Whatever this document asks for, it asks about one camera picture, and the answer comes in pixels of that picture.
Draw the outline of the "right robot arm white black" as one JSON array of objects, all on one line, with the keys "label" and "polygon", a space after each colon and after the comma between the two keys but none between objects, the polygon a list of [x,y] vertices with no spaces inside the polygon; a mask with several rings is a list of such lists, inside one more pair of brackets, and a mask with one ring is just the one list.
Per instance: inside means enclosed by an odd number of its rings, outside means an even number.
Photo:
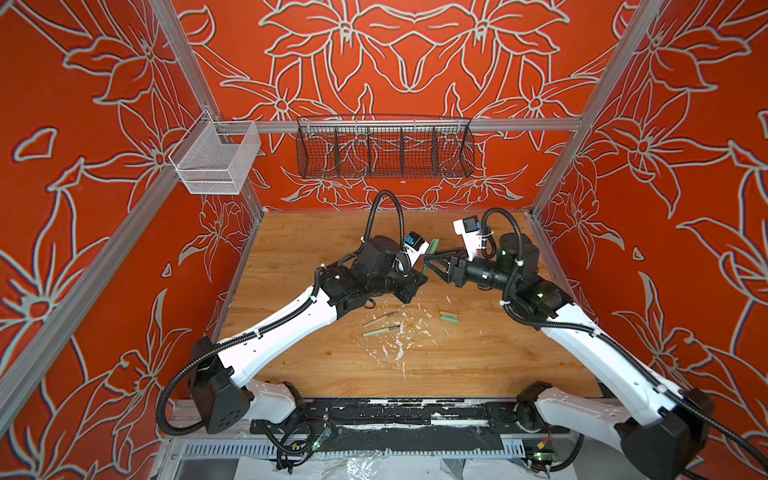
[{"label": "right robot arm white black", "polygon": [[590,400],[537,381],[518,394],[515,419],[532,433],[557,426],[598,440],[623,453],[648,479],[675,479],[703,449],[709,434],[702,415],[711,399],[684,390],[625,350],[556,284],[542,278],[539,250],[524,234],[503,235],[493,256],[460,249],[425,258],[442,280],[463,287],[498,290],[501,306],[565,348],[614,395],[615,403]]}]

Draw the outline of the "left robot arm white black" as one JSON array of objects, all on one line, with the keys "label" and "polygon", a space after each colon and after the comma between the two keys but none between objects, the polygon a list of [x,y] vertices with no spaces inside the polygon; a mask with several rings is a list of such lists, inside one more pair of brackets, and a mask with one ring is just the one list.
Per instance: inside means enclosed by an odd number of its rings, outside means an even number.
[{"label": "left robot arm white black", "polygon": [[416,233],[402,244],[371,237],[358,251],[319,267],[313,283],[271,316],[218,343],[199,341],[187,378],[202,428],[218,434],[242,419],[293,422],[304,408],[298,390],[289,382],[260,382],[256,375],[303,338],[377,297],[409,303],[427,281],[415,264],[428,248]]}]

